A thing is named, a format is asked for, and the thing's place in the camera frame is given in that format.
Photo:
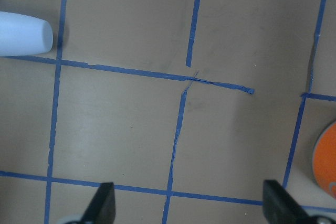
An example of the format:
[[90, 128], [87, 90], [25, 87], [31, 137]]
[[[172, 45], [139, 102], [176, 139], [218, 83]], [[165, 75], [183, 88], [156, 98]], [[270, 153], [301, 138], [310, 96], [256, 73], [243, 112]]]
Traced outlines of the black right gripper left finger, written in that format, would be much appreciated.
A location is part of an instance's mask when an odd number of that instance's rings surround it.
[[116, 218], [114, 183], [101, 183], [82, 215], [60, 218], [57, 223], [114, 223]]

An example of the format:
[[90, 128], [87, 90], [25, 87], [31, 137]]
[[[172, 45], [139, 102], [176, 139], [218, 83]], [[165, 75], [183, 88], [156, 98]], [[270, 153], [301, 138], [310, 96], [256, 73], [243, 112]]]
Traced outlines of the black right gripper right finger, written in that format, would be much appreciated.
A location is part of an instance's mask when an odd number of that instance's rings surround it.
[[335, 223], [321, 215], [310, 216], [276, 180], [264, 180], [263, 215], [270, 224]]

